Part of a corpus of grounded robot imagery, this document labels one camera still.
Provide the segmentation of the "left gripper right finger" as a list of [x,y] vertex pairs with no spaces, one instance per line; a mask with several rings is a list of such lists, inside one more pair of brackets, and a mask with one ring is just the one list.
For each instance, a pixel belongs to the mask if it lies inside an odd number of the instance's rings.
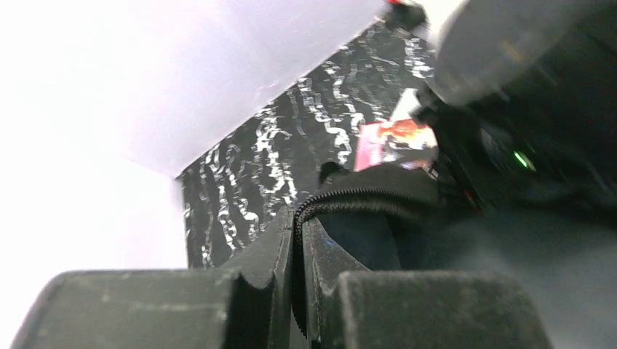
[[310,348],[550,348],[529,294],[494,273],[379,271],[303,225]]

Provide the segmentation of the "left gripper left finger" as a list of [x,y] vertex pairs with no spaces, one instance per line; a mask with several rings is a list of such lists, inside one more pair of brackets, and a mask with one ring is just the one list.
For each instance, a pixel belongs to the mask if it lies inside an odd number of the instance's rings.
[[14,348],[287,348],[292,212],[218,268],[63,273]]

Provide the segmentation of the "black student backpack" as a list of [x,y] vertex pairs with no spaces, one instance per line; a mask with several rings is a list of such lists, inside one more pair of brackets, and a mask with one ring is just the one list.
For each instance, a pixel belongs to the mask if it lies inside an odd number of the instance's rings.
[[478,212],[460,187],[422,170],[322,167],[294,216],[292,309],[306,331],[303,225],[318,220],[357,262],[379,271],[494,273],[537,308],[550,348],[616,346],[616,209],[521,202]]

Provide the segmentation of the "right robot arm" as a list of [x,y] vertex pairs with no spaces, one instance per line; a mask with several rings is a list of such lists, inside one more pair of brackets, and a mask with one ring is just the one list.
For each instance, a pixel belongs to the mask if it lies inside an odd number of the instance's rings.
[[383,19],[431,34],[415,118],[475,204],[616,209],[614,1],[453,1],[438,24],[389,1]]

